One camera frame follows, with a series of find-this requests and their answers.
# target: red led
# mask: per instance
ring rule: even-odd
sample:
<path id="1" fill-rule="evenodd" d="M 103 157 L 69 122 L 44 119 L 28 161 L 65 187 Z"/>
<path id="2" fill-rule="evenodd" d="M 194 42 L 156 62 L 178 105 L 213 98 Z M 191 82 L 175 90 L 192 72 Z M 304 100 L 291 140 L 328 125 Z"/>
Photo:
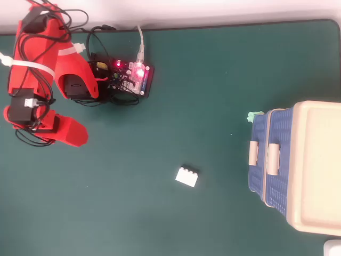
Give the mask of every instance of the red led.
<path id="1" fill-rule="evenodd" d="M 140 77 L 143 77 L 144 76 L 144 71 L 143 69 L 139 69 L 136 71 L 137 75 L 140 76 Z"/>

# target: white object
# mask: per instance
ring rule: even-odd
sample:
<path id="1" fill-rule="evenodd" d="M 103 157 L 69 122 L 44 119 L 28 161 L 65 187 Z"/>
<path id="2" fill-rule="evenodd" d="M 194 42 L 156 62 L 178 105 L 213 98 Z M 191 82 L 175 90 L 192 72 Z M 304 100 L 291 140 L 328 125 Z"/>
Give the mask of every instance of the white object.
<path id="1" fill-rule="evenodd" d="M 29 108 L 34 108 L 34 107 L 38 107 L 38 103 L 37 103 L 37 99 L 25 99 L 25 103 L 24 106 L 25 107 L 29 107 Z"/>
<path id="2" fill-rule="evenodd" d="M 249 165 L 256 166 L 257 160 L 258 160 L 258 141 L 250 141 Z"/>
<path id="3" fill-rule="evenodd" d="M 175 180 L 184 183 L 188 186 L 194 187 L 198 179 L 198 174 L 181 167 L 177 173 Z"/>
<path id="4" fill-rule="evenodd" d="M 42 64 L 39 64 L 39 63 L 35 63 L 35 62 L 31 62 L 31 61 L 24 61 L 24 60 L 13 60 L 12 57 L 5 56 L 2 53 L 0 53 L 0 59 L 1 59 L 1 63 L 5 66 L 11 67 L 12 65 L 15 65 L 15 66 L 37 68 L 37 69 L 41 69 L 41 70 L 49 73 L 51 76 L 53 76 L 53 78 L 55 76 L 55 73 L 51 68 L 44 66 Z"/>
<path id="5" fill-rule="evenodd" d="M 143 41 L 143 34 L 140 25 L 137 26 L 137 29 L 139 30 L 140 33 L 140 38 L 141 38 L 141 44 L 140 44 L 140 50 L 139 53 L 137 54 L 136 62 L 137 63 L 143 63 L 144 61 L 144 41 Z"/>
<path id="6" fill-rule="evenodd" d="M 329 240 L 323 246 L 324 256 L 340 256 L 341 255 L 341 240 Z"/>
<path id="7" fill-rule="evenodd" d="M 269 143 L 267 154 L 268 154 L 268 157 L 267 157 L 266 172 L 269 175 L 278 175 L 279 159 L 280 159 L 279 144 Z"/>
<path id="8" fill-rule="evenodd" d="M 58 55 L 59 56 L 64 56 L 64 55 L 69 55 L 69 54 L 73 54 L 75 52 L 77 53 L 81 53 L 85 50 L 85 45 L 84 44 L 80 44 L 80 43 L 76 43 L 73 44 L 73 47 L 70 48 L 66 48 L 63 50 L 59 50 Z"/>

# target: beige lid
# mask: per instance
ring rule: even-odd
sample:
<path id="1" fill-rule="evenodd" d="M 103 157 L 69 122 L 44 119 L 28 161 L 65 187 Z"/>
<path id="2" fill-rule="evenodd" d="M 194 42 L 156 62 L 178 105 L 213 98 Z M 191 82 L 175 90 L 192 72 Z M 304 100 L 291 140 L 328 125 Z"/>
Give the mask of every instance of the beige lid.
<path id="1" fill-rule="evenodd" d="M 341 103 L 295 104 L 287 221 L 297 230 L 341 236 Z"/>

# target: connector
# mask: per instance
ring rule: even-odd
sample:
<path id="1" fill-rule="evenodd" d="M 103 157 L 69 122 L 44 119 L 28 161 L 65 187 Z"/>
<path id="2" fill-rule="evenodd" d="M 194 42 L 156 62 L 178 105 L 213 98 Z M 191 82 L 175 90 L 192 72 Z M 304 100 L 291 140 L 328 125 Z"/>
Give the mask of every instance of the connector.
<path id="1" fill-rule="evenodd" d="M 116 30 L 116 28 L 109 26 L 109 25 L 106 25 L 106 24 L 103 24 L 101 29 L 102 29 L 102 31 Z"/>
<path id="2" fill-rule="evenodd" d="M 24 103 L 24 107 L 28 107 L 28 108 L 34 108 L 34 107 L 38 107 L 38 100 L 31 98 L 31 99 L 25 99 L 25 103 Z"/>
<path id="3" fill-rule="evenodd" d="M 136 62 L 140 64 L 143 64 L 144 62 L 144 45 L 140 45 L 140 50 L 137 54 Z"/>

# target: white wall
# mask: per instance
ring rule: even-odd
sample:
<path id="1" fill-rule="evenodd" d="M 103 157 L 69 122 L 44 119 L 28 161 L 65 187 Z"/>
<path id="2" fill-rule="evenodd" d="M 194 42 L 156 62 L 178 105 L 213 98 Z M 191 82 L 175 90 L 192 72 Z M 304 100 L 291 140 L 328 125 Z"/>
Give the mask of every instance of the white wall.
<path id="1" fill-rule="evenodd" d="M 54 0 L 63 9 L 83 9 L 90 26 L 118 29 L 224 25 L 331 18 L 341 25 L 341 0 Z M 24 0 L 0 0 L 0 33 L 13 32 L 27 13 Z M 83 16 L 73 13 L 75 21 Z"/>

